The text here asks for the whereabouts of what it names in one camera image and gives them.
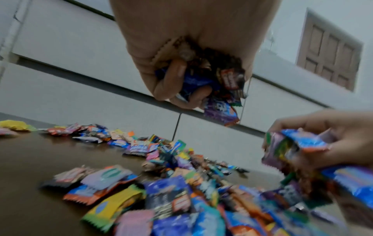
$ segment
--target brown table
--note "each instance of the brown table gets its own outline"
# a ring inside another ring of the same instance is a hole
[[[106,143],[38,132],[0,138],[0,235],[102,235],[80,222],[92,207],[62,201],[63,193],[40,190],[37,185],[84,164],[94,168],[120,164],[140,175],[144,159],[122,157],[122,151]],[[251,172],[247,176],[232,174],[228,180],[269,189],[277,186],[279,178]]]

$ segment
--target white cabinet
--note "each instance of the white cabinet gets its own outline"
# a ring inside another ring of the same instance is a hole
[[[278,118],[305,115],[324,107],[251,78],[241,125],[266,132]]]
[[[98,123],[172,139],[179,113],[23,66],[9,64],[0,112],[52,124]]]
[[[61,0],[33,0],[13,52],[151,95],[117,24]]]
[[[212,160],[227,161],[250,170],[278,173],[261,164],[263,139],[254,135],[182,114],[176,130],[177,139]]]

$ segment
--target dark horizontal groove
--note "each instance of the dark horizontal groove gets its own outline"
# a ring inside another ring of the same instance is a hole
[[[101,81],[101,80],[98,80],[98,79],[94,79],[92,77],[81,75],[81,74],[78,74],[78,73],[75,73],[75,72],[64,70],[64,69],[61,69],[61,68],[58,68],[58,67],[55,67],[55,66],[47,65],[47,64],[44,64],[44,63],[41,63],[41,62],[38,62],[38,61],[34,61],[34,60],[31,60],[31,59],[28,59],[28,58],[23,58],[23,57],[19,58],[17,64],[21,65],[21,66],[24,66],[24,67],[27,67],[27,68],[30,68],[30,69],[38,70],[40,72],[48,73],[48,74],[51,74],[51,75],[54,75],[54,76],[57,76],[57,77],[60,77],[60,78],[64,78],[64,79],[67,79],[67,80],[70,80],[70,81],[74,81],[74,82],[77,82],[77,83],[80,83],[80,84],[84,84],[84,85],[87,85],[87,86],[90,86],[90,87],[101,89],[101,90],[104,90],[104,91],[107,91],[107,92],[110,92],[110,93],[114,93],[114,94],[117,94],[117,95],[121,95],[121,96],[124,96],[124,97],[128,97],[128,98],[137,100],[137,101],[145,102],[145,103],[157,106],[157,107],[168,109],[168,110],[171,110],[171,111],[174,111],[174,112],[177,112],[177,113],[194,116],[196,118],[200,118],[200,119],[203,119],[203,120],[206,120],[206,121],[209,121],[209,122],[216,123],[218,125],[222,125],[221,123],[217,122],[216,120],[204,117],[203,113],[201,113],[201,112],[198,112],[198,111],[195,111],[195,110],[184,110],[184,109],[181,109],[181,108],[171,104],[170,102],[157,101],[152,96],[145,95],[145,94],[139,93],[139,92],[135,92],[133,90],[126,89],[124,87],[120,87],[118,85],[114,85],[114,84],[111,84],[111,83],[108,83],[108,82],[105,82],[105,81]],[[231,127],[228,127],[228,128],[238,130],[238,131],[250,134],[250,135],[255,135],[255,136],[258,136],[258,137],[264,137],[263,132],[258,131],[256,129],[246,127],[246,126],[235,125],[235,126],[231,126]]]
[[[322,103],[320,103],[319,101],[313,100],[313,99],[311,99],[311,98],[309,98],[309,97],[306,97],[306,96],[304,96],[304,95],[302,95],[302,94],[300,94],[300,93],[297,93],[297,92],[295,92],[295,91],[293,91],[293,90],[290,90],[290,89],[288,89],[288,88],[286,88],[286,87],[283,87],[283,86],[281,86],[281,85],[275,84],[275,83],[273,83],[272,81],[267,80],[266,78],[260,77],[260,76],[255,75],[255,74],[253,74],[253,77],[256,78],[256,79],[258,79],[258,80],[264,81],[264,82],[266,82],[267,84],[271,84],[271,85],[273,85],[273,86],[275,86],[275,87],[277,87],[277,88],[280,88],[280,89],[282,89],[282,90],[284,90],[284,91],[286,91],[286,92],[288,92],[288,93],[294,94],[294,95],[296,95],[296,96],[298,96],[298,97],[300,97],[300,98],[306,99],[307,101],[310,101],[310,102],[316,103],[317,105],[320,105],[320,106],[322,106],[322,107],[328,107],[327,105],[322,104]]]
[[[80,3],[80,2],[77,2],[77,1],[74,1],[74,0],[64,0],[64,1],[69,2],[71,4],[74,4],[74,5],[78,6],[78,7],[84,8],[84,9],[86,9],[88,11],[91,11],[93,13],[96,13],[98,15],[101,15],[101,16],[103,16],[105,18],[108,18],[108,19],[110,19],[112,21],[115,21],[115,19],[114,19],[114,17],[112,15],[104,13],[104,12],[102,12],[100,10],[97,10],[97,9],[93,8],[93,7],[87,6],[87,5],[83,4],[83,3]]]

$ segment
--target cabinet door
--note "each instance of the cabinet door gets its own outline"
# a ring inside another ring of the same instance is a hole
[[[276,119],[305,115],[324,107],[251,78],[241,125],[266,132]]]
[[[263,139],[260,137],[181,114],[175,135],[177,139],[209,159],[250,170],[278,173],[261,164]]]
[[[33,0],[13,52],[151,95],[117,24],[61,0]]]
[[[98,123],[172,139],[179,113],[9,64],[0,82],[0,111],[51,124]]]

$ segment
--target brown paneled door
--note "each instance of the brown paneled door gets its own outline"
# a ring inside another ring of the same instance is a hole
[[[308,14],[297,65],[353,90],[361,48],[350,36]]]

